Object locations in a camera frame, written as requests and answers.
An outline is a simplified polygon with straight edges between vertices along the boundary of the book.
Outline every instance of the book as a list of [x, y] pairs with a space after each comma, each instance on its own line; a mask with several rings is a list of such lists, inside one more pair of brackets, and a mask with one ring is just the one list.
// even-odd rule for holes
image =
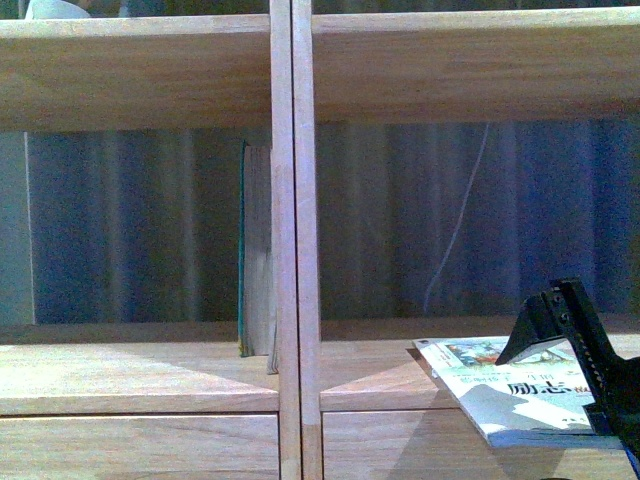
[[238, 338], [243, 357], [267, 355], [278, 371], [271, 236], [271, 151], [243, 144], [238, 242]]
[[493, 447], [622, 448], [617, 437], [591, 429], [583, 406], [593, 397], [574, 356], [554, 347], [496, 366], [508, 338], [430, 338], [414, 345], [436, 384]]

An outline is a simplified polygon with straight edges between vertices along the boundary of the white cable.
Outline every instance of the white cable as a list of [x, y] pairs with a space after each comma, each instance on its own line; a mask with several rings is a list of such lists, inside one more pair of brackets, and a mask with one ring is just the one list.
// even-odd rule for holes
[[427, 308], [429, 307], [429, 300], [431, 298], [431, 290], [433, 290], [433, 286], [435, 285], [436, 281], [438, 280], [438, 277], [442, 273], [442, 269], [444, 268], [444, 265], [447, 263], [447, 260], [449, 259], [449, 254], [451, 253], [451, 249], [453, 248], [453, 244], [455, 243], [456, 238], [458, 237], [458, 232], [460, 231], [460, 227], [462, 226], [462, 218], [464, 217], [464, 211], [467, 208], [467, 201], [469, 200], [469, 194], [471, 193], [471, 187], [473, 186], [473, 181], [476, 178], [476, 173], [478, 172], [478, 167], [480, 166], [480, 162], [482, 160], [482, 156], [484, 155], [484, 149], [487, 146], [487, 138], [489, 137], [489, 125], [490, 125], [490, 123], [487, 123], [487, 125], [484, 128], [484, 136], [482, 137], [482, 143], [480, 144], [480, 151], [478, 152], [478, 158], [476, 159], [476, 163], [473, 166], [473, 170], [471, 171], [471, 176], [469, 177], [469, 182], [467, 183], [467, 189], [464, 192], [464, 197], [462, 199], [462, 206], [460, 207], [460, 214], [458, 215], [458, 222], [456, 223], [456, 226], [453, 229], [453, 235], [451, 235], [451, 240], [449, 241], [449, 246], [447, 247], [447, 251], [444, 253], [444, 256], [442, 257], [442, 260], [440, 261], [440, 265], [438, 266], [438, 269], [436, 270], [436, 273], [434, 273], [433, 277], [431, 277], [431, 281], [429, 282], [429, 285], [427, 286], [427, 290], [426, 290], [426, 292], [424, 294], [424, 304], [422, 306], [422, 311], [425, 314], [427, 313]]

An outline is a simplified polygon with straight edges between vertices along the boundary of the vertical wooden divider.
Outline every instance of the vertical wooden divider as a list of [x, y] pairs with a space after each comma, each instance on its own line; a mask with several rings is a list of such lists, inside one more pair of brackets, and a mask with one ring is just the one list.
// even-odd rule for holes
[[312, 0], [293, 0], [293, 121], [295, 145], [298, 328], [302, 472], [306, 480], [323, 478], [320, 414], [320, 291], [313, 88]]
[[290, 0], [270, 1], [272, 225], [278, 318], [280, 477], [302, 477]]

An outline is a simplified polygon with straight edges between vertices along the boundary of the wooden cabinet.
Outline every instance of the wooden cabinet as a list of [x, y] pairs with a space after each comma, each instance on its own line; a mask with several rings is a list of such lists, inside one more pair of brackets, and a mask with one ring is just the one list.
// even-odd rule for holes
[[640, 8], [311, 12], [0, 22], [2, 130], [270, 119], [280, 341], [268, 378], [218, 325], [3, 330], [3, 478], [629, 478], [618, 452], [488, 448], [411, 349], [511, 319], [325, 323], [320, 341], [315, 127], [637, 112]]

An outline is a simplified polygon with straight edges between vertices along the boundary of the wooden shelf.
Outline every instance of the wooden shelf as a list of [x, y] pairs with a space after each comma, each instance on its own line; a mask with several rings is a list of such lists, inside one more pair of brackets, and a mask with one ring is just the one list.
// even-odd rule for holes
[[215, 323], [23, 327], [0, 345], [0, 416], [277, 412], [278, 376], [266, 374], [266, 357], [240, 358], [235, 341], [203, 341], [221, 328], [229, 330]]
[[268, 15], [0, 21], [0, 130], [268, 124]]
[[[330, 341], [322, 343], [320, 408], [323, 412], [459, 408], [427, 376], [426, 363], [411, 339], [509, 335], [513, 323], [512, 317], [323, 322], [323, 338]], [[603, 324], [618, 354], [627, 358], [640, 354], [637, 320], [608, 315]], [[563, 345], [569, 352], [569, 344]]]
[[316, 15], [318, 121], [640, 111], [640, 7]]

